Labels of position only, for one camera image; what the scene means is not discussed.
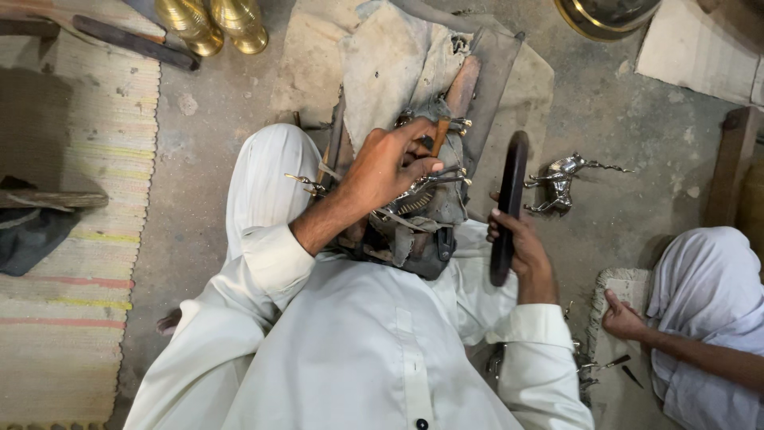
knee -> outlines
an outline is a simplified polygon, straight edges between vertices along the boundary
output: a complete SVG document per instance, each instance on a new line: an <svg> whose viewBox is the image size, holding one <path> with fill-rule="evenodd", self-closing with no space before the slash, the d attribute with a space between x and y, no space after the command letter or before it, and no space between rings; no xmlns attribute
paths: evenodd
<svg viewBox="0 0 764 430"><path fill-rule="evenodd" d="M705 246L721 245L750 248L748 238L740 230L728 226L693 229L682 233L676 239Z"/></svg>
<svg viewBox="0 0 764 430"><path fill-rule="evenodd" d="M300 128L292 124L272 124L251 135L242 151L257 148L260 153L286 152L291 155L315 155L318 153L313 140Z"/></svg>
<svg viewBox="0 0 764 430"><path fill-rule="evenodd" d="M303 140L309 140L307 134L298 126L292 124L271 124L266 125L262 129L251 135L247 141L254 142L275 142L281 141L285 143L289 142L301 142Z"/></svg>

silver camel figurine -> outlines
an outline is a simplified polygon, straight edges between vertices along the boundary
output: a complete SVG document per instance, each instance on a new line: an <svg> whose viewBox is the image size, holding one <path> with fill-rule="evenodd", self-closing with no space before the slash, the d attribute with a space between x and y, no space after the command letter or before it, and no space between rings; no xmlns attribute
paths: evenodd
<svg viewBox="0 0 764 430"><path fill-rule="evenodd" d="M596 161L586 161L577 152L574 152L572 157L563 158L551 163L546 168L545 176L528 176L533 182L526 182L525 186L533 188L539 185L546 185L549 199L538 207L525 205L525 208L532 212L545 212L551 208L559 212L560 217L563 217L573 206L573 199L571 199L573 175L582 168L615 169L624 173L634 172L633 170L626 170L618 166L603 165Z"/></svg>

man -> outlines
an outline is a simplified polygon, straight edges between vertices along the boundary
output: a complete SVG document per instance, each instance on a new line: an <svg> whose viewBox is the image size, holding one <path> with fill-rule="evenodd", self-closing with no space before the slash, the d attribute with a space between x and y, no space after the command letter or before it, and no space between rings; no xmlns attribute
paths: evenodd
<svg viewBox="0 0 764 430"><path fill-rule="evenodd" d="M498 223L514 232L519 287L490 297L481 295L490 291L481 290L482 278L468 294L465 274L475 267L468 256L455 255L449 267L465 264L431 284L384 265L319 256L343 229L443 168L414 142L434 134L423 118L375 129L340 186L307 210L308 193L283 174L315 178L319 153L310 138L284 124L251 136L228 194L228 258L197 299L181 304L183 317L125 428L593 428L578 399L549 261L528 223L492 215L491 239ZM475 237L485 227L469 222L456 234ZM486 272L485 240L464 244ZM465 356L462 326L484 320L468 314L468 296L486 309L492 297L516 304L491 323L492 336L510 342L501 399Z"/></svg>
<svg viewBox="0 0 764 430"><path fill-rule="evenodd" d="M764 286L748 239L731 227L690 230L663 253L648 324L605 291L602 327L651 348L663 411L685 428L764 429Z"/></svg>

striped rug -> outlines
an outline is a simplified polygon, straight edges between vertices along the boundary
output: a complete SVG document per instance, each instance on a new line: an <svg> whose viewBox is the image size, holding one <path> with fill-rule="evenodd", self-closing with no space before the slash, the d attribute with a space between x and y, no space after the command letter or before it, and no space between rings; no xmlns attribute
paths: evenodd
<svg viewBox="0 0 764 430"><path fill-rule="evenodd" d="M0 0L16 6L65 29L80 13L164 36L119 1ZM157 61L84 35L0 37L0 177L109 197L27 275L0 275L0 428L101 428L112 414L159 79Z"/></svg>

white clothing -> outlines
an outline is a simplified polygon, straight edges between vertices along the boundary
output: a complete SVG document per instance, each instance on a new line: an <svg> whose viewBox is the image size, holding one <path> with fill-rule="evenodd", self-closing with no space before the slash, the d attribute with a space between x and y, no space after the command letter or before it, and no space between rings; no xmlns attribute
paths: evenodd
<svg viewBox="0 0 764 430"><path fill-rule="evenodd" d="M296 155L302 164L262 159L273 154ZM453 259L432 287L399 269L305 252L287 226L304 204L284 199L307 193L283 174L313 178L315 170L303 167L317 162L312 141L291 125L266 127L245 142L228 195L227 264L197 299L181 304L183 318L147 371L127 430L390 430L424 421L432 429L593 428L578 399L560 307L520 305L501 314L514 305L516 288L465 287L461 277L477 266L462 263L470 252L484 259L479 246L467 242L462 260ZM263 176L270 202L260 192ZM465 232L478 226L483 237L484 224ZM474 297L484 294L503 305ZM478 311L486 301L488 319ZM459 321L466 337L494 324L492 336L510 342L501 400L468 362Z"/></svg>
<svg viewBox="0 0 764 430"><path fill-rule="evenodd" d="M732 227L677 237L655 270L647 315L658 330L764 356L761 264ZM753 430L759 394L652 350L663 412L693 430Z"/></svg>

